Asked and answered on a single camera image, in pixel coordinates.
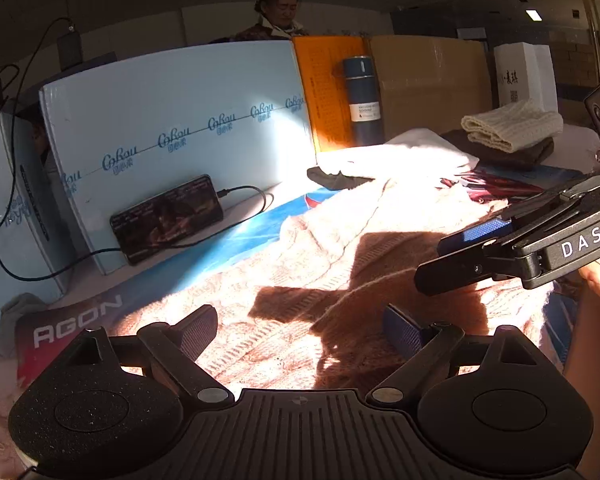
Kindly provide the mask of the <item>grey cloth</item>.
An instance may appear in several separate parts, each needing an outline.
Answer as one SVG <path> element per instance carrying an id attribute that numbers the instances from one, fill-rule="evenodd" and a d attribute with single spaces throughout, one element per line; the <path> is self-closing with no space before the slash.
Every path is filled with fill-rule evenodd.
<path id="1" fill-rule="evenodd" d="M 47 304 L 38 296 L 25 292 L 9 300 L 1 307 L 0 318 L 0 359 L 10 359 L 15 356 L 16 324 L 23 315 L 40 312 L 47 309 Z"/>

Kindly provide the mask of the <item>dark brown folded garment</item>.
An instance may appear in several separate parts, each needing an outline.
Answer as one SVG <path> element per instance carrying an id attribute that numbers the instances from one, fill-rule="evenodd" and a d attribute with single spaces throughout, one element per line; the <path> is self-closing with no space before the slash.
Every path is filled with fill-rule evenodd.
<path id="1" fill-rule="evenodd" d="M 489 148 L 483 144 L 471 142 L 464 130 L 451 130 L 443 133 L 442 138 L 460 151 L 477 157 L 480 162 L 516 170 L 531 170 L 540 166 L 554 152 L 552 138 L 544 139 L 530 148 L 523 148 L 515 153 L 506 153 L 498 148 Z"/>

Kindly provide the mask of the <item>brown cardboard box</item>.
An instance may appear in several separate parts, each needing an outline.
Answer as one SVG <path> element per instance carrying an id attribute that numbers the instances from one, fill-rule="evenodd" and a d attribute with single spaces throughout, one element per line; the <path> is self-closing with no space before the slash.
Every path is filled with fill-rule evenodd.
<path id="1" fill-rule="evenodd" d="M 493 107 L 486 52 L 477 41 L 426 36 L 373 36 L 385 137 L 414 128 L 446 133 L 467 115 Z"/>

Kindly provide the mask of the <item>pink knitted sweater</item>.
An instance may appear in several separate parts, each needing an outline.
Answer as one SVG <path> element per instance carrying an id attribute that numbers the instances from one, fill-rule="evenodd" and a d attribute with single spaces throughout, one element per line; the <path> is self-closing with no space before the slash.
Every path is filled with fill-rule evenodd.
<path id="1" fill-rule="evenodd" d="M 414 286 L 416 266 L 434 258 L 441 237 L 491 211 L 457 185 L 366 183 L 286 219 L 276 242 L 128 314 L 112 333 L 173 324 L 208 304 L 219 328 L 198 363 L 233 391 L 367 391 L 402 362 L 382 332 L 390 304 L 420 324 L 450 322 L 471 335 L 513 325 L 552 356 L 550 286 L 486 280 L 434 297 Z"/>

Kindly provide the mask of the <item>large light blue Cobou box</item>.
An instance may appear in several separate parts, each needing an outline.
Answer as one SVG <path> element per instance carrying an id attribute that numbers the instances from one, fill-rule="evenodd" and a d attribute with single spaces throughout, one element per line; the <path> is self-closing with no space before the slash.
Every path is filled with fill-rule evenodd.
<path id="1" fill-rule="evenodd" d="M 205 174 L 272 186 L 316 163 L 294 47 L 208 44 L 130 58 L 38 95 L 67 196 L 98 270 L 124 257 L 111 216 Z"/>

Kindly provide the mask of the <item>black power adapter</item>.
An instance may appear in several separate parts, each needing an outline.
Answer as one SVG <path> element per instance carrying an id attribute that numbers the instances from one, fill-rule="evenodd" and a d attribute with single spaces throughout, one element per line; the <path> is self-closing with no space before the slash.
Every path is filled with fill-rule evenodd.
<path id="1" fill-rule="evenodd" d="M 70 25 L 68 32 L 56 41 L 60 70 L 70 70 L 83 63 L 81 35 L 76 26 Z"/>

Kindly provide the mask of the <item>white cloth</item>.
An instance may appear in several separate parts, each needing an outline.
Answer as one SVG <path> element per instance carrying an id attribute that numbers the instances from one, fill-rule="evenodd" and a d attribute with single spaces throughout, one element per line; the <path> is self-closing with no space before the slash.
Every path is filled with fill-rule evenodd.
<path id="1" fill-rule="evenodd" d="M 325 174 L 367 179 L 412 177 L 437 181 L 473 170 L 478 162 L 478 157 L 426 128 L 407 130 L 384 144 L 342 148 L 317 156 L 317 166 Z"/>

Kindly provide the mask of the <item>orange box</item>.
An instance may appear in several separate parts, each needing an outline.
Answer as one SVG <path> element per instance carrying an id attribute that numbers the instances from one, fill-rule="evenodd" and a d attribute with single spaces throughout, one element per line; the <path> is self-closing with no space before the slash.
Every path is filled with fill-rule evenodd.
<path id="1" fill-rule="evenodd" d="M 350 36 L 304 36 L 292 40 L 317 153 L 353 148 L 355 136 L 343 61 L 366 55 L 365 41 Z"/>

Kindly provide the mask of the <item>white printed box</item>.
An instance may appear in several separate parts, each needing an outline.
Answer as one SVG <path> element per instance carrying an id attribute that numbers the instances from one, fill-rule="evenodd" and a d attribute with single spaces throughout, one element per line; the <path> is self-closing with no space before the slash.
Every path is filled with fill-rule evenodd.
<path id="1" fill-rule="evenodd" d="M 501 106 L 531 100 L 544 112 L 557 112 L 557 90 L 550 47 L 501 44 L 494 48 L 498 102 Z"/>

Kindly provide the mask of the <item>AGON printed desk mat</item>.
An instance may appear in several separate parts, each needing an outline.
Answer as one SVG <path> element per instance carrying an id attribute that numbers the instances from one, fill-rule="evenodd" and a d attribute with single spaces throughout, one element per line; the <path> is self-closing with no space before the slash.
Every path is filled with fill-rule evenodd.
<path id="1" fill-rule="evenodd" d="M 304 214 L 334 195 L 319 188 L 186 248 L 92 298 L 23 315 L 15 329 L 18 382 L 29 385 L 82 330 L 111 330 L 125 315 L 186 289 L 201 274 L 251 256 L 279 239 L 287 218 Z"/>

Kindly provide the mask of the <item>dark blue vacuum bottle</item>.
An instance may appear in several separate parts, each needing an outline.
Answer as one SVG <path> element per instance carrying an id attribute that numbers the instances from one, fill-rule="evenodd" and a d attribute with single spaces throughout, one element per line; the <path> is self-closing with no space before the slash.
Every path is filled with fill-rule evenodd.
<path id="1" fill-rule="evenodd" d="M 359 55 L 342 61 L 352 131 L 357 146 L 384 142 L 380 97 L 373 60 Z"/>

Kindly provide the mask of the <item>red patterned garment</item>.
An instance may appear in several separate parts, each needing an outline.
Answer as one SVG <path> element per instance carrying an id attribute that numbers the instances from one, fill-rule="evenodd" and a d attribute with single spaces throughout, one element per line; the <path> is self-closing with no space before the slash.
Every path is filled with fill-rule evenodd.
<path id="1" fill-rule="evenodd" d="M 440 183 L 447 188 L 459 185 L 464 188 L 471 200 L 479 204 L 494 202 L 494 200 L 508 200 L 509 203 L 515 203 L 543 192 L 543 189 L 536 185 L 492 176 L 480 171 L 467 171 L 451 177 L 443 177 Z"/>

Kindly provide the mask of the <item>cream knitted folded cloth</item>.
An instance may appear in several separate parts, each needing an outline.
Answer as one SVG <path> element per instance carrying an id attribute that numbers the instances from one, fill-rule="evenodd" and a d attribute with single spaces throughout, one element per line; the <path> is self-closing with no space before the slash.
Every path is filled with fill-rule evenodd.
<path id="1" fill-rule="evenodd" d="M 460 120 L 470 142 L 513 154 L 531 148 L 564 130 L 562 115 L 546 112 L 532 100 L 509 103 Z"/>

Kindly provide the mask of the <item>black smartphone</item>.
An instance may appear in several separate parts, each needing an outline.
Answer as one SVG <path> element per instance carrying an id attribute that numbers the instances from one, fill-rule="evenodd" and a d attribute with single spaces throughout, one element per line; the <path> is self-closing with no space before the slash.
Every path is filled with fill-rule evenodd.
<path id="1" fill-rule="evenodd" d="M 109 220 L 126 262 L 141 262 L 222 221 L 224 211 L 208 174 L 152 196 Z"/>

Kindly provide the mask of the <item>person in background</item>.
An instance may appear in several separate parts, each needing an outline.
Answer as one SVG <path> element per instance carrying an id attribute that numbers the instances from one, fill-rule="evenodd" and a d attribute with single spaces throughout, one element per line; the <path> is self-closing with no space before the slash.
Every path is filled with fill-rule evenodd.
<path id="1" fill-rule="evenodd" d="M 308 31 L 296 20 L 301 0 L 257 0 L 254 10 L 258 21 L 238 32 L 233 41 L 291 40 L 308 36 Z"/>

